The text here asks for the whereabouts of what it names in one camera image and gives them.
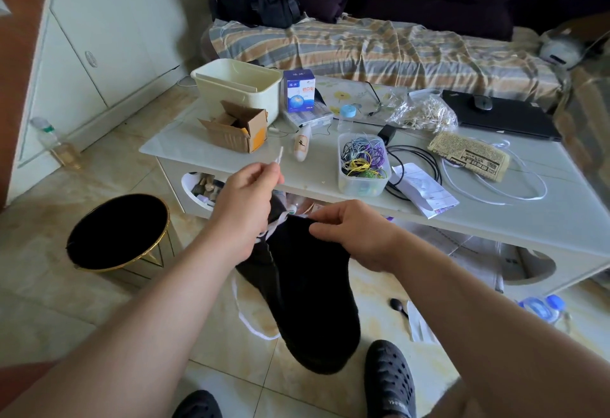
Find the hand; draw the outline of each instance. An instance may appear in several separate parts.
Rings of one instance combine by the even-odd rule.
[[[317,221],[309,226],[311,235],[341,243],[355,260],[375,272],[391,271],[393,255],[406,233],[357,199],[323,207],[309,218]]]
[[[257,235],[267,230],[271,192],[282,183],[274,162],[250,164],[227,179],[204,233],[225,242],[233,266],[248,259]]]

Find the laptop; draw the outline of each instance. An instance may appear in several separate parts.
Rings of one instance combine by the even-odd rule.
[[[551,116],[536,103],[492,97],[492,109],[485,111],[475,106],[471,93],[443,91],[442,97],[461,126],[561,141]]]

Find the computer mouse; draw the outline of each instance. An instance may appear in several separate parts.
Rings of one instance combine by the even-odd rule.
[[[477,110],[490,111],[493,108],[492,99],[485,95],[473,95],[472,100]]]

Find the plastic bag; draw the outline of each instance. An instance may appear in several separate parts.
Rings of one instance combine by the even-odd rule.
[[[455,132],[458,129],[458,117],[438,95],[429,93],[400,100],[397,103],[397,98],[390,97],[393,113],[386,119],[388,124],[431,131],[434,134],[440,131]]]

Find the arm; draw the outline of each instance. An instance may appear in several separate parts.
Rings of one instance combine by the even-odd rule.
[[[1,418],[162,416],[231,269],[267,229],[279,166],[231,176],[175,265],[0,414]]]
[[[610,364],[501,296],[429,243],[360,201],[310,216],[310,232],[363,266],[392,272],[487,416],[597,417],[610,409]],[[362,239],[362,223],[370,235]]]

